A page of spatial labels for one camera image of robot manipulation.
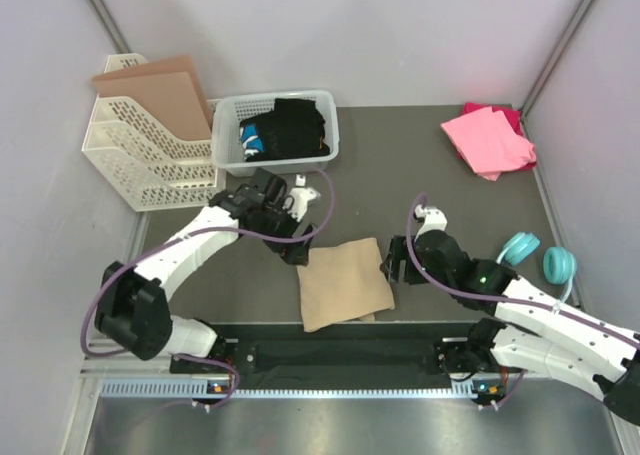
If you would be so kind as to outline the beige t shirt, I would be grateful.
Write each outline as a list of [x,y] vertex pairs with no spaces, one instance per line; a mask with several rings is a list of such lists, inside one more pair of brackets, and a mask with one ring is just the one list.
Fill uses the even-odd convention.
[[393,310],[394,295],[381,264],[374,238],[311,249],[308,264],[297,268],[304,331],[353,320],[373,322],[376,313]]

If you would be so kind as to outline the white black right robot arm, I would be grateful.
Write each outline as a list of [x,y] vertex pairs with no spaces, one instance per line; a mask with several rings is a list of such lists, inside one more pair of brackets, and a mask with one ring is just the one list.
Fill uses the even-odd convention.
[[470,257],[442,230],[392,237],[381,271],[392,283],[430,283],[485,313],[468,336],[474,368],[497,364],[544,375],[638,424],[638,332],[588,315],[496,261]]

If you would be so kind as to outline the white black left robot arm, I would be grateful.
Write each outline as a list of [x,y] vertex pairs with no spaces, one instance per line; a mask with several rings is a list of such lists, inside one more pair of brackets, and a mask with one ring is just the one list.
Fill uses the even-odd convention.
[[189,224],[139,261],[109,266],[95,328],[143,361],[162,353],[185,354],[205,371],[220,369],[227,349],[215,329],[172,315],[172,296],[208,259],[248,233],[286,264],[307,264],[316,228],[299,226],[319,197],[303,181],[289,188],[280,176],[256,170],[237,189],[215,194]]

